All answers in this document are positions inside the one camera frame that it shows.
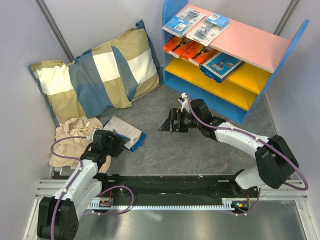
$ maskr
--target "blue shelf board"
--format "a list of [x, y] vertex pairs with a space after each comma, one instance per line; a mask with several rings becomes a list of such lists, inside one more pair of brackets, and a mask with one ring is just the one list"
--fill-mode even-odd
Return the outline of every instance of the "blue shelf board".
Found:
[[170, 72], [165, 72], [165, 85], [180, 92], [189, 93], [192, 99], [203, 99], [208, 107], [227, 118], [242, 124], [247, 111], [213, 95], [200, 87], [197, 87]]

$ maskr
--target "gray tabletop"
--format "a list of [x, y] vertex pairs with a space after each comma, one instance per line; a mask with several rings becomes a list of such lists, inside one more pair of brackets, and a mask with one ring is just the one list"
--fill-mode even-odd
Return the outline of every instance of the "gray tabletop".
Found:
[[[146, 134], [144, 145], [136, 152], [125, 150], [113, 159], [108, 174], [120, 175], [200, 175], [235, 174], [240, 169], [256, 165], [245, 152], [225, 143], [205, 138], [197, 129], [188, 133], [158, 131], [167, 119], [171, 108], [181, 107], [180, 93], [162, 85], [137, 99], [132, 107], [110, 109], [99, 119], [105, 123], [113, 115], [140, 129]], [[218, 117], [224, 116], [212, 111]], [[262, 98], [244, 124], [230, 121], [249, 132], [274, 135], [272, 123]]]

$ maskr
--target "yellow shelf board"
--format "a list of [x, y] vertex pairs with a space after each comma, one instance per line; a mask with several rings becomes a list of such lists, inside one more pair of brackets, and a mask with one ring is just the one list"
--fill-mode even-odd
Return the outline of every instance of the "yellow shelf board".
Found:
[[228, 76], [227, 81], [237, 84], [255, 94], [260, 94], [270, 75], [270, 72], [245, 62]]
[[165, 70], [189, 83], [208, 91], [246, 111], [250, 109], [257, 94], [244, 89], [230, 81], [217, 83], [204, 75], [199, 67], [182, 59], [174, 58]]

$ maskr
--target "reflective floor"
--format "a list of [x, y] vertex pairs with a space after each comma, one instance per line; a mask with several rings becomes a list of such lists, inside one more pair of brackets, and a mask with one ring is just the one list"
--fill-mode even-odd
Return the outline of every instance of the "reflective floor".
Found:
[[306, 240], [294, 202], [259, 202], [248, 216], [219, 211], [135, 210], [85, 215], [76, 240]]

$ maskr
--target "pink shelf top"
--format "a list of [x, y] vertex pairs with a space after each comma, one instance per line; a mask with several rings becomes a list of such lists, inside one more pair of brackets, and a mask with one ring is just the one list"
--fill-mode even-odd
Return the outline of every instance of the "pink shelf top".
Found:
[[[206, 14], [205, 18], [194, 28], [202, 24], [212, 13], [191, 4], [187, 6]], [[230, 19], [230, 22], [231, 25], [214, 39], [209, 46], [273, 73], [284, 55], [290, 40], [233, 19]]]

